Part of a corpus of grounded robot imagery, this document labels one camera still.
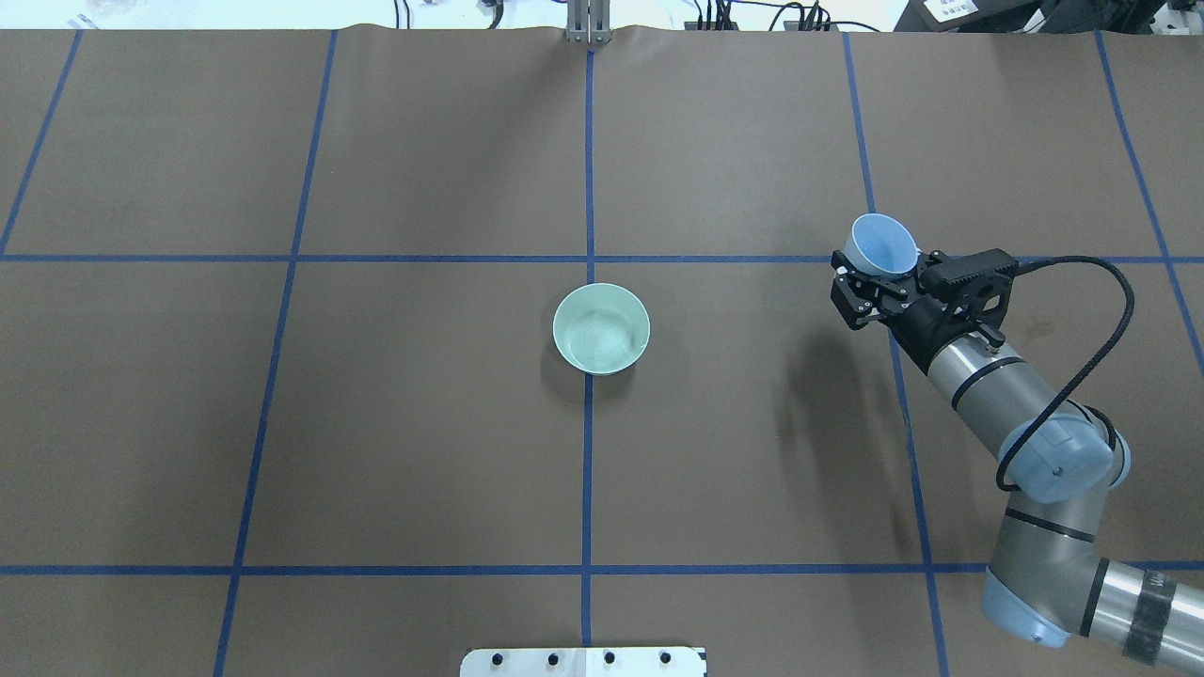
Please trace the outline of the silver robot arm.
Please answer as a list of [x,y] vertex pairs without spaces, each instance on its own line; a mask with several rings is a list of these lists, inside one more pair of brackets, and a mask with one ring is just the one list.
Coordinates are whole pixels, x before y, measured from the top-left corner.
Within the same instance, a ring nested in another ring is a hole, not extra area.
[[[1062,264],[1102,267],[1125,299],[1117,326],[1062,388],[1007,342],[1001,324],[1020,276]],[[1202,590],[1170,575],[1100,557],[1109,493],[1131,472],[1131,443],[1072,393],[1109,355],[1133,316],[1131,282],[1096,257],[1020,261],[1005,251],[946,257],[834,251],[831,299],[846,326],[886,326],[996,463],[1007,493],[982,589],[982,613],[1047,648],[1072,636],[1117,647],[1131,661],[1203,672]]]

